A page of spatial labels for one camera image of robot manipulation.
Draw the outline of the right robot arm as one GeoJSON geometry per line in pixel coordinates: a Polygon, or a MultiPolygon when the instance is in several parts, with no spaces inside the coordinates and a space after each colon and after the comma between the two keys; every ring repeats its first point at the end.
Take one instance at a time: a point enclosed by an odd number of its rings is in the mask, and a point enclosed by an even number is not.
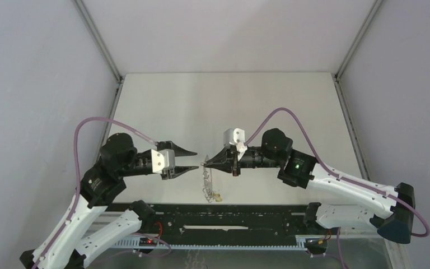
{"type": "Polygon", "coordinates": [[[392,242],[409,244],[413,236],[415,197],[413,186],[393,187],[370,182],[322,164],[316,157],[293,149],[292,139],[278,128],[263,133],[260,146],[247,146],[239,128],[225,133],[224,148],[204,162],[205,168],[236,177],[242,169],[277,168],[277,178],[291,187],[337,194],[347,204],[311,202],[303,219],[310,234],[323,229],[375,230],[392,242]]]}

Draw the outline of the key with yellow tag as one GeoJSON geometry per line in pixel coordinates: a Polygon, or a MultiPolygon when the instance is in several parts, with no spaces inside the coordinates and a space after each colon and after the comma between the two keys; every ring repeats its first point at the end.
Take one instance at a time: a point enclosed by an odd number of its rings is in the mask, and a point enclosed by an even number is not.
{"type": "Polygon", "coordinates": [[[222,201],[223,201],[223,199],[222,199],[221,195],[220,195],[220,194],[218,194],[218,193],[214,193],[214,194],[213,194],[213,199],[214,199],[214,201],[216,201],[216,202],[222,202],[222,201]]]}

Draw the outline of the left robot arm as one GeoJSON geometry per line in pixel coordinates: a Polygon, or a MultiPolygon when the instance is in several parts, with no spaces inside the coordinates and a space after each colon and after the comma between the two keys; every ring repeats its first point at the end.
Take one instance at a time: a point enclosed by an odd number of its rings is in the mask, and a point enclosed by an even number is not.
{"type": "Polygon", "coordinates": [[[155,211],[144,201],[130,204],[115,221],[87,235],[93,222],[126,188],[125,177],[160,175],[174,179],[196,166],[177,166],[176,157],[195,156],[172,141],[162,141],[155,149],[138,152],[127,133],[111,135],[99,151],[94,166],[85,172],[72,198],[67,216],[36,249],[24,251],[25,268],[86,268],[102,252],[121,238],[139,231],[149,233],[155,225],[155,211]]]}

